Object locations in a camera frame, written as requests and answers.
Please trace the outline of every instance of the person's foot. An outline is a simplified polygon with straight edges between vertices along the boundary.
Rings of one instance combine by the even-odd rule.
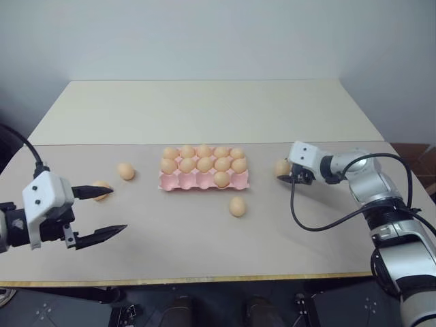
[[[159,327],[193,327],[192,298],[180,296],[163,313]]]
[[[250,298],[244,311],[247,327],[285,327],[276,307],[261,296]]]

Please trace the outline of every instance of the table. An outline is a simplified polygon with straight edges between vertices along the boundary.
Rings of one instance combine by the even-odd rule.
[[[164,82],[156,86],[159,83],[73,82],[64,90],[32,134],[31,140],[39,144],[38,150],[43,159],[48,161],[52,171],[68,178],[73,185],[88,184],[102,179],[115,189],[115,193],[107,201],[87,200],[75,203],[75,230],[87,234],[105,225],[127,223],[129,227],[109,241],[79,252],[65,249],[65,245],[60,242],[43,243],[42,249],[36,251],[30,251],[28,246],[10,249],[1,256],[0,285],[142,285],[369,275],[369,256],[373,246],[364,219],[356,218],[327,232],[305,232],[290,218],[289,187],[279,183],[273,176],[275,161],[285,157],[291,146],[285,141],[292,142],[297,139],[297,131],[305,133],[305,140],[342,141],[316,143],[327,151],[341,152],[360,146],[372,152],[394,153],[392,147],[382,141],[378,132],[336,80],[272,82],[276,87],[288,88],[289,93],[295,95],[296,99],[288,97],[288,93],[283,93],[283,97],[291,102],[298,102],[304,107],[306,99],[307,103],[311,104],[307,106],[307,111],[297,109],[297,116],[306,118],[290,120],[294,109],[290,106],[290,113],[284,112],[280,119],[276,115],[277,124],[262,129],[263,125],[258,123],[257,128],[261,129],[260,133],[265,136],[263,143],[247,141],[249,136],[257,140],[258,130],[249,128],[256,122],[252,118],[251,123],[244,127],[243,133],[230,129],[229,134],[233,133],[234,140],[244,143],[227,145],[241,146],[245,149],[249,160],[251,188],[244,191],[205,192],[158,190],[157,172],[163,148],[160,144],[178,143],[174,142],[176,138],[183,140],[183,143],[190,143],[188,141],[194,140],[196,135],[200,137],[201,142],[225,144],[219,142],[219,133],[212,125],[209,125],[208,129],[198,127],[198,118],[191,121],[186,134],[178,135],[172,132],[163,135],[162,130],[161,133],[158,131],[159,126],[164,125],[162,119],[165,115],[144,109],[147,119],[154,123],[150,123],[149,127],[156,126],[153,133],[145,129],[143,134],[137,134],[140,132],[138,119],[131,125],[118,120],[119,128],[113,129],[116,121],[112,121],[110,117],[115,117],[114,111],[118,108],[114,102],[121,102],[124,98],[136,108],[134,110],[128,106],[125,107],[125,111],[141,115],[142,111],[139,108],[147,108],[145,104],[151,96],[149,87],[153,90],[168,87],[166,96],[172,99],[176,97],[175,93],[179,94],[176,87],[178,82]],[[191,92],[202,84],[181,82],[184,83],[191,85]],[[210,86],[215,82],[205,83],[209,85],[206,89],[212,95],[205,91],[206,89],[202,89],[201,97],[199,96],[203,99],[202,103],[205,99],[216,99],[213,96],[214,88]],[[262,90],[263,83],[269,85],[271,82],[217,83],[220,85],[219,90],[240,89],[244,94],[244,89],[252,91],[252,85],[247,87],[246,83],[255,83],[258,90]],[[294,87],[298,90],[309,87],[318,91],[301,95],[296,94]],[[190,94],[188,89],[185,85],[183,93]],[[263,96],[255,95],[256,103],[260,102]],[[195,102],[192,97],[187,98],[186,101],[190,104]],[[235,108],[237,104],[241,104],[242,100],[237,102],[236,98],[235,94],[227,98],[228,107]],[[324,99],[328,104],[318,103],[320,99]],[[273,101],[281,104],[281,109],[285,107],[279,100]],[[83,112],[82,107],[86,107],[90,112]],[[195,110],[189,111],[193,106],[181,107],[185,109],[185,115],[190,117],[193,117],[194,112],[200,113]],[[334,107],[335,115],[316,115],[323,107]],[[247,114],[251,109],[242,104],[241,108],[244,108]],[[260,112],[261,107],[256,108],[257,112]],[[77,114],[74,114],[76,109],[82,113],[78,114],[82,120],[86,117],[86,121],[89,119],[94,123],[101,117],[94,112],[107,111],[105,124],[77,125],[79,121],[74,118]],[[311,122],[306,124],[307,117],[310,116]],[[180,113],[174,114],[174,117],[179,119]],[[202,113],[201,117],[206,119],[211,115]],[[338,117],[346,118],[347,124],[342,126],[343,122]],[[58,127],[48,128],[54,125],[63,125],[64,132],[61,133]],[[285,131],[277,131],[277,126],[287,128]],[[325,126],[329,126],[329,132],[322,137],[320,130]],[[196,129],[195,133],[190,132],[192,129]],[[364,138],[366,142],[353,139],[355,130],[359,138]],[[106,136],[108,141],[104,141],[106,138],[102,139],[102,135]],[[120,140],[117,142],[113,135],[119,136]],[[348,136],[352,141],[344,142]],[[229,137],[224,136],[223,139],[229,140]],[[115,167],[120,161],[128,161],[134,165],[138,171],[135,180],[126,182],[116,175]],[[402,167],[389,159],[383,158],[380,161],[384,171],[405,195],[406,180]],[[20,191],[30,182],[32,167],[32,158],[28,150],[21,149],[0,176],[2,200],[22,204]],[[434,204],[416,178],[414,187],[414,206],[421,207],[431,223],[435,223]],[[249,208],[242,219],[235,219],[228,214],[228,201],[236,194],[246,199]],[[320,183],[311,187],[302,186],[296,194],[296,210],[301,220],[308,225],[328,223],[356,208],[346,183],[334,186]]]

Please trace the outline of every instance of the pink egg tray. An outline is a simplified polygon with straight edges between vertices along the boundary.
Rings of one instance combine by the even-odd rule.
[[[211,155],[210,158],[215,162],[216,157],[214,155]],[[230,156],[227,156],[227,158],[230,160],[230,163],[234,160]],[[192,159],[197,163],[200,158],[195,155]],[[178,156],[175,161],[178,167],[180,161],[182,161],[182,157]],[[230,184],[226,187],[216,186],[213,181],[213,175],[216,172],[217,170],[215,168],[211,168],[205,173],[194,168],[189,174],[185,174],[177,169],[171,175],[159,171],[159,188],[164,189],[165,191],[172,191],[173,189],[192,189],[194,187],[199,187],[200,189],[208,189],[211,187],[218,189],[247,189],[250,187],[250,184],[248,183],[248,169],[240,174],[235,173],[231,168],[227,170],[226,172],[230,175]]]

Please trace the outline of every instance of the black cable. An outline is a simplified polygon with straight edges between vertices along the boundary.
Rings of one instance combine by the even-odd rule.
[[[349,164],[346,165],[346,167],[343,169],[343,171],[341,173],[341,180],[345,179],[345,173],[356,162],[359,162],[360,160],[364,160],[364,159],[368,159],[368,158],[375,158],[375,157],[392,158],[392,159],[398,160],[399,162],[401,162],[403,164],[404,168],[406,169],[406,174],[407,174],[407,207],[411,208],[411,201],[413,198],[413,184],[412,184],[412,179],[411,179],[411,169],[410,169],[409,164],[403,158],[399,157],[398,155],[393,155],[392,153],[371,153],[369,155],[363,155],[362,157],[359,157],[359,158],[351,161]]]
[[[335,226],[338,226],[339,224],[359,215],[360,213],[364,213],[365,211],[374,209],[374,208],[379,208],[379,207],[392,207],[392,205],[389,204],[375,204],[373,206],[370,207],[366,207],[366,208],[360,208],[348,215],[346,215],[343,218],[340,218],[338,220],[336,220],[333,223],[329,223],[328,225],[322,226],[322,227],[317,227],[317,228],[312,228],[312,227],[307,227],[305,225],[303,225],[297,218],[296,214],[295,214],[295,210],[294,210],[294,195],[295,195],[295,180],[293,179],[291,182],[291,201],[290,201],[290,206],[291,206],[291,214],[292,214],[292,218],[294,218],[294,221],[297,223],[298,226],[300,226],[302,229],[307,230],[309,232],[322,232],[324,230],[329,230],[330,228],[333,228]]]
[[[32,152],[32,155],[34,156],[34,158],[36,160],[36,165],[37,166],[42,165],[42,160],[41,160],[40,154],[36,151],[35,147],[23,135],[21,135],[15,129],[13,129],[13,128],[5,125],[5,124],[0,123],[0,127],[4,128],[8,132],[10,132],[12,135],[17,137],[21,142],[26,144],[27,147],[29,148],[29,150]]]
[[[435,235],[435,237],[436,237],[436,228],[434,228],[433,225],[431,225],[425,218],[419,216],[418,213],[414,213],[413,211],[410,211],[410,210],[405,210],[405,209],[401,209],[401,208],[399,210],[404,211],[405,213],[409,213],[410,215],[414,216],[423,225],[425,225],[433,233],[433,235]]]

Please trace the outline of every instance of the wooden table edge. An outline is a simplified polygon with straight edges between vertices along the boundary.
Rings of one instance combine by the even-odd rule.
[[[0,281],[0,287],[102,287],[130,285],[158,285],[178,283],[211,283],[222,281],[277,281],[291,279],[323,279],[344,277],[368,277],[370,272],[338,272],[329,274],[258,275],[223,277],[182,277],[165,279],[127,279],[116,281]]]

